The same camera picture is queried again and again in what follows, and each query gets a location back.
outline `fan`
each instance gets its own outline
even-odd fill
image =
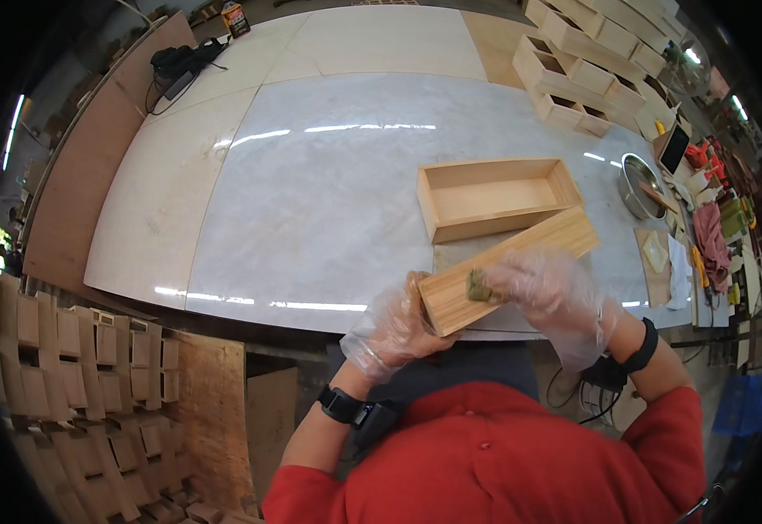
[[[688,31],[680,45],[670,44],[664,54],[666,65],[658,80],[680,95],[703,97],[707,94],[712,68],[699,39]]]

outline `black wristband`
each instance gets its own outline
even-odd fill
[[[323,405],[324,414],[342,424],[351,424],[364,405],[362,401],[347,395],[339,387],[332,390],[328,385],[323,387],[317,400]]]
[[[623,362],[622,369],[629,375],[633,372],[639,372],[641,369],[648,365],[648,362],[652,359],[654,351],[658,349],[658,330],[654,328],[651,320],[643,317],[643,323],[646,324],[646,338],[643,339],[643,343],[640,349],[628,357],[628,360]]]

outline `person's left hand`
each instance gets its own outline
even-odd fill
[[[405,285],[378,295],[340,341],[345,356],[365,374],[388,379],[402,365],[447,350],[460,338],[461,333],[438,337],[426,322],[418,282],[427,276],[408,272]]]

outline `marble tabletop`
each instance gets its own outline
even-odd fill
[[[552,128],[525,91],[479,80],[356,73],[261,86],[231,140],[216,144],[229,151],[183,292],[188,311],[345,333],[408,270],[431,271],[435,257],[453,262],[497,241],[435,249],[416,197],[418,166],[558,157],[601,239],[582,262],[637,316],[659,328],[690,322],[689,309],[648,308],[633,229],[666,225],[640,222],[622,204],[617,162],[626,152],[651,154],[642,137],[619,126],[603,139]],[[505,307],[474,323],[466,338],[540,334]]]

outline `blue plastic crate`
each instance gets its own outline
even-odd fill
[[[762,373],[724,381],[713,431],[740,437],[762,431]]]

